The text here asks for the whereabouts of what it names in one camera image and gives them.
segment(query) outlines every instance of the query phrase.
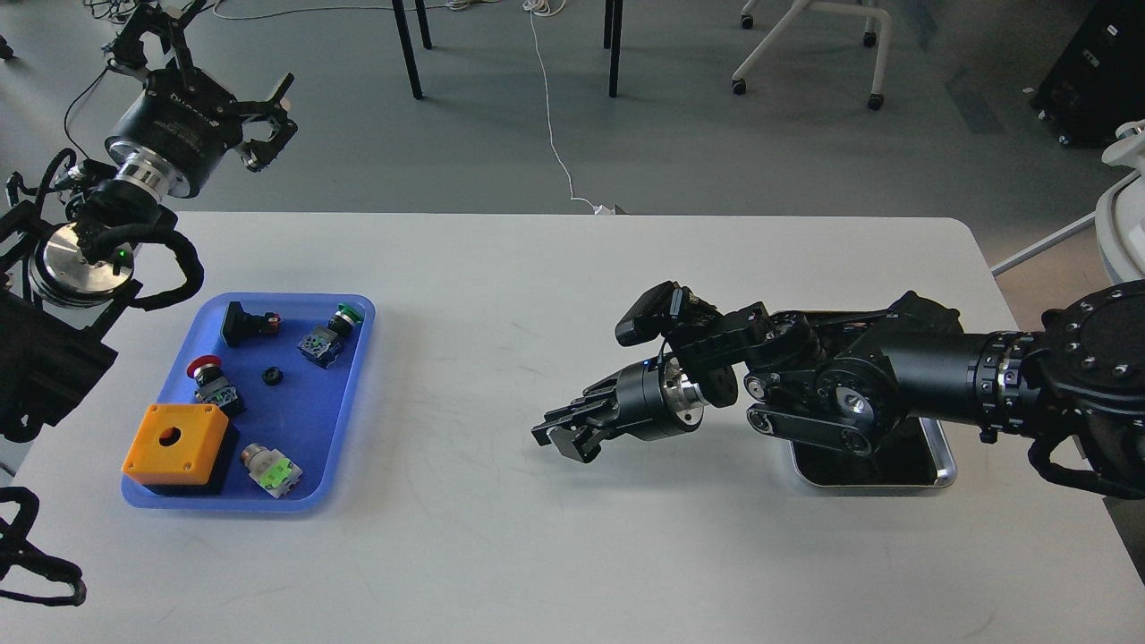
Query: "white cable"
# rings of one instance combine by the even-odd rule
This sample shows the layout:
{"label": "white cable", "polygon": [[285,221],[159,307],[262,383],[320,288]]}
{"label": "white cable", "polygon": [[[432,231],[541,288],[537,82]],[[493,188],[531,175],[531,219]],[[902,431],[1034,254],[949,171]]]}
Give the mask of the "white cable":
{"label": "white cable", "polygon": [[[393,7],[381,7],[376,5],[369,6],[335,6],[335,7],[302,7],[300,9],[286,9],[284,11],[275,11],[273,14],[263,14],[258,16],[224,16],[219,13],[219,5],[222,5],[226,0],[216,0],[214,5],[211,6],[211,13],[215,17],[220,17],[224,21],[258,21],[262,18],[273,18],[277,16],[285,16],[289,14],[301,14],[305,11],[341,11],[347,9],[361,9],[371,11],[393,11]],[[432,5],[426,6],[426,9],[449,9],[451,11],[464,11],[474,5],[484,5],[491,2],[500,2],[500,0],[445,0],[444,5]],[[405,9],[406,11],[413,11],[416,8]]]}
{"label": "white cable", "polygon": [[445,0],[445,8],[452,9],[455,11],[464,11],[473,5],[482,5],[485,2],[500,2],[500,0]]}
{"label": "white cable", "polygon": [[569,178],[569,201],[572,202],[584,202],[592,207],[592,211],[600,214],[602,211],[607,211],[605,206],[598,206],[597,204],[585,199],[584,197],[576,196],[572,191],[572,174],[569,172],[568,166],[564,165],[564,160],[561,159],[560,152],[556,151],[556,143],[553,141],[553,111],[548,104],[548,73],[545,71],[545,60],[540,57],[540,40],[537,38],[537,24],[534,22],[532,16],[539,15],[529,11],[529,26],[532,28],[532,45],[537,49],[537,62],[540,63],[540,76],[545,79],[545,118],[548,120],[548,147],[553,149],[553,156],[556,157],[556,163],[561,164],[561,168],[564,171],[564,176]]}
{"label": "white cable", "polygon": [[561,13],[564,8],[564,2],[567,2],[567,0],[561,0],[561,6],[553,9],[548,6],[548,0],[524,0],[524,2],[521,3],[521,8],[538,18],[550,18]]}

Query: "black cabinet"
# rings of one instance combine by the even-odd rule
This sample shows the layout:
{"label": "black cabinet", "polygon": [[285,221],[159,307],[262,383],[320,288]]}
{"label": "black cabinet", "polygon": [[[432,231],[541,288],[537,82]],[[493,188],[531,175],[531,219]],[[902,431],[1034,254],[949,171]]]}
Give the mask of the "black cabinet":
{"label": "black cabinet", "polygon": [[1098,2],[1033,103],[1063,144],[1104,146],[1119,125],[1145,118],[1145,0]]}

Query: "orange box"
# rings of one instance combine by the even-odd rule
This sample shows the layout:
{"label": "orange box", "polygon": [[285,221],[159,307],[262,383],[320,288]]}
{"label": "orange box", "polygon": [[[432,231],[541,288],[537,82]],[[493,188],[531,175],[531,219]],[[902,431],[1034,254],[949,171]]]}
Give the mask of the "orange box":
{"label": "orange box", "polygon": [[140,485],[206,485],[229,424],[214,405],[152,405],[123,472]]}

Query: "blue tray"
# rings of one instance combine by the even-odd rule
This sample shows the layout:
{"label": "blue tray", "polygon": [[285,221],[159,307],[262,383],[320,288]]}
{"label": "blue tray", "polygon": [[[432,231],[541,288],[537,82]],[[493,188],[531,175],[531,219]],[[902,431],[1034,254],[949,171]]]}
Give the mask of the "blue tray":
{"label": "blue tray", "polygon": [[[282,315],[278,335],[248,338],[236,348],[227,346],[220,330],[230,301],[242,303],[252,315],[269,311]],[[315,324],[325,325],[342,303],[364,313],[365,321],[346,340],[338,360],[323,370],[299,353],[298,343]],[[238,443],[228,456],[232,462],[222,492],[158,495],[125,476],[119,485],[124,500],[136,508],[238,512],[301,512],[319,503],[333,485],[374,316],[373,303],[355,294],[222,293],[204,304],[157,402],[196,402],[196,385],[187,377],[187,364],[204,354],[222,359],[223,374],[246,402],[246,410],[231,419]],[[267,367],[282,369],[283,382],[277,386],[262,382]],[[238,451],[252,442],[278,449],[302,468],[302,478],[290,494],[275,498],[251,480],[238,462]]]}

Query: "black nut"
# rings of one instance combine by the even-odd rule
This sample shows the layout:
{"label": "black nut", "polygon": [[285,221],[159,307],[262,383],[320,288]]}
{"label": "black nut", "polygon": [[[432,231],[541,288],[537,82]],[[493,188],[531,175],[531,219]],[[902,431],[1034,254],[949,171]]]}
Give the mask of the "black nut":
{"label": "black nut", "polygon": [[275,386],[283,382],[283,370],[277,367],[268,367],[266,371],[262,372],[262,382]]}

